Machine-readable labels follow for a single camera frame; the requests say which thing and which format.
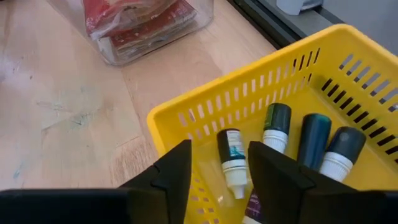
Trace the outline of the yellow plastic basket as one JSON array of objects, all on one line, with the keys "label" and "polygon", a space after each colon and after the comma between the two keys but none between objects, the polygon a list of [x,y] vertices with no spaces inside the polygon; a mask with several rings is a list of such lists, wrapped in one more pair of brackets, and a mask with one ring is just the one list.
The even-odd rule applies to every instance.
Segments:
[{"label": "yellow plastic basket", "polygon": [[241,224],[247,199],[227,188],[216,135],[240,130],[261,141],[267,108],[291,107],[287,156],[296,158],[303,117],[320,113],[336,131],[351,126],[366,144],[345,183],[398,190],[398,56],[352,26],[337,24],[156,106],[147,125],[159,155],[192,140],[184,224]]}]

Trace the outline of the red snack packet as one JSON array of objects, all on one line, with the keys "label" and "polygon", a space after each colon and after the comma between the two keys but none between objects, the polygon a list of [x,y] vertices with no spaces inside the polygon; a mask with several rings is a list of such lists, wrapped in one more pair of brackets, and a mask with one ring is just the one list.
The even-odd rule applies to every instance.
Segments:
[{"label": "red snack packet", "polygon": [[98,40],[148,22],[177,0],[81,0],[88,36]]},{"label": "red snack packet", "polygon": [[186,0],[177,0],[156,18],[127,31],[114,34],[110,40],[118,49],[156,42],[164,39],[173,31],[184,28],[196,14],[197,11]]},{"label": "red snack packet", "polygon": [[128,31],[96,41],[99,51],[113,65],[122,65],[147,54],[187,33],[187,28],[174,28],[157,34]]}]

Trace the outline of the purple label dropper bottle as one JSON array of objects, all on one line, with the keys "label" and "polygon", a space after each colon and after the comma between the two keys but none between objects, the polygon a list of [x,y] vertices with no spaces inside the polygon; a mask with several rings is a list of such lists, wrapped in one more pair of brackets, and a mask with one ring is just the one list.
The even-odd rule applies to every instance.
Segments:
[{"label": "purple label dropper bottle", "polygon": [[254,190],[249,197],[242,224],[266,224],[261,212],[261,203]]}]

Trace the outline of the white bottle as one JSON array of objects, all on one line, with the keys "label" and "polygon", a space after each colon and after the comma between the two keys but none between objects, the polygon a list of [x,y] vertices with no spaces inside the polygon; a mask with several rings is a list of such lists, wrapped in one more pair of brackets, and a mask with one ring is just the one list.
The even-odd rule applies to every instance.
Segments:
[{"label": "white bottle", "polygon": [[323,157],[319,173],[338,182],[344,181],[366,143],[366,135],[348,126],[336,130]]}]

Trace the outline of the black metal table frame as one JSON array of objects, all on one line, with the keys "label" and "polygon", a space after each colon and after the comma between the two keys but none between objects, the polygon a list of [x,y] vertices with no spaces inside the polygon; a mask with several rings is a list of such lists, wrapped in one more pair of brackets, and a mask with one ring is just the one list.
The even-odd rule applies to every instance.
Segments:
[{"label": "black metal table frame", "polygon": [[322,6],[291,16],[276,0],[227,0],[275,48],[281,49],[334,24],[344,23]]}]

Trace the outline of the green label dropper bottle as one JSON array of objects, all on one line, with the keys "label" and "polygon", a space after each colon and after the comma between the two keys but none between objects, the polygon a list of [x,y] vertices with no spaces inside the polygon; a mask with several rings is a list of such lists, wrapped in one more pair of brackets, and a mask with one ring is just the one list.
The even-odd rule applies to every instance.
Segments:
[{"label": "green label dropper bottle", "polygon": [[272,103],[267,108],[262,141],[280,153],[284,153],[289,141],[292,109],[283,103]]}]

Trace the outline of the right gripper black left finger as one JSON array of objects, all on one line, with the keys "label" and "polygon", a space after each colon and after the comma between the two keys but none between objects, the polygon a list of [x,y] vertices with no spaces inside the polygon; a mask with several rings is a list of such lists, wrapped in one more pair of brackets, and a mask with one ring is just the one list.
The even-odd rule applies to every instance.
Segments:
[{"label": "right gripper black left finger", "polygon": [[132,224],[183,224],[192,175],[192,142],[183,140],[121,185],[129,190]]}]

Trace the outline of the clear plastic container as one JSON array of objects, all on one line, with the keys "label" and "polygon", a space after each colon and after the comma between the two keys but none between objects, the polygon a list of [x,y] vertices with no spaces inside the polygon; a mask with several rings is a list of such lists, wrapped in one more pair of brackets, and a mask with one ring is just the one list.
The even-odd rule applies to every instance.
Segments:
[{"label": "clear plastic container", "polygon": [[[107,64],[113,65],[113,64],[110,64],[105,59],[105,57],[102,56],[102,54],[100,53],[100,50],[96,43],[97,40],[91,39],[86,32],[85,12],[84,12],[83,3],[81,0],[47,0],[47,2],[60,15],[62,15],[72,26],[74,26],[79,31],[79,33],[93,46],[93,48],[101,55],[102,59]],[[192,19],[192,21],[185,26],[187,28],[187,33],[185,35],[195,32],[198,29],[201,29],[202,27],[205,27],[207,24],[209,24],[213,18],[213,10],[214,10],[214,0],[186,0],[186,2],[188,2],[197,11],[197,14]],[[122,31],[112,32],[104,37],[111,37],[112,35],[118,34],[120,32],[122,32]]]}]

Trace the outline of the teal label dropper bottle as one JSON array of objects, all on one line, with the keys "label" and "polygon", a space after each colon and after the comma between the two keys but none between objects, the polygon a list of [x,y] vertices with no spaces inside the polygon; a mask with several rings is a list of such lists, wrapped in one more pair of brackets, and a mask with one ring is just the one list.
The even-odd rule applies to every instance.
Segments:
[{"label": "teal label dropper bottle", "polygon": [[218,153],[227,187],[235,199],[243,199],[248,184],[246,155],[241,132],[238,129],[223,129],[217,134]]}]

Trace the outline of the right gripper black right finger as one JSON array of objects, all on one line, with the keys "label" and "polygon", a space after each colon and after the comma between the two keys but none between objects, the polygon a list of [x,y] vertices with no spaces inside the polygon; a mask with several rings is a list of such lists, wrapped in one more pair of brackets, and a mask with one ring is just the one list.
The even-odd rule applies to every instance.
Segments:
[{"label": "right gripper black right finger", "polygon": [[267,224],[386,224],[386,194],[359,191],[252,141],[249,170]]}]

